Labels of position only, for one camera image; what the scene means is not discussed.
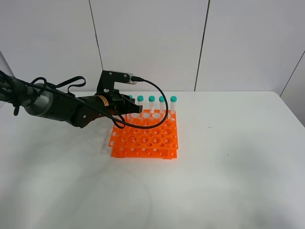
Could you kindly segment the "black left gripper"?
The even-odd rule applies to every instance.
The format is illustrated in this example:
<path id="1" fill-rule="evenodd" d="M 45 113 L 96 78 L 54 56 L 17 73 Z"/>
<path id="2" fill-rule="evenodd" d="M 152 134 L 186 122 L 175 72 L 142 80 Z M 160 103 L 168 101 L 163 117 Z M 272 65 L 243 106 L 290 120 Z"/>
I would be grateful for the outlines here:
<path id="1" fill-rule="evenodd" d="M 135 99 L 129 95 L 121 94 L 118 90 L 114 94 L 95 94 L 98 102 L 97 108 L 111 115 L 126 115 L 129 112 L 138 114 L 141 106 L 135 103 Z"/>

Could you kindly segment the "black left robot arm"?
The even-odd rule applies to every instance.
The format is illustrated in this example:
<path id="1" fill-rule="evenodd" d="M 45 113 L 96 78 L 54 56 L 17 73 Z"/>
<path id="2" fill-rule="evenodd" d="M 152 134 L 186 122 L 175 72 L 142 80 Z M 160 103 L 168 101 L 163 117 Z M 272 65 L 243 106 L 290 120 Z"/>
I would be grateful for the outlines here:
<path id="1" fill-rule="evenodd" d="M 114 88 L 115 82 L 131 83 L 131 74 L 102 71 L 96 93 L 91 96 L 76 97 L 71 92 L 59 90 L 64 86 L 82 87 L 83 83 L 76 84 L 75 81 L 83 79 L 76 76 L 55 85 L 38 77 L 28 83 L 1 72 L 0 99 L 14 106 L 14 115 L 18 115 L 20 107 L 23 107 L 32 116 L 67 122 L 80 128 L 98 118 L 114 115 L 122 118 L 123 115 L 142 112 L 142 105 L 137 105 L 130 96 Z"/>

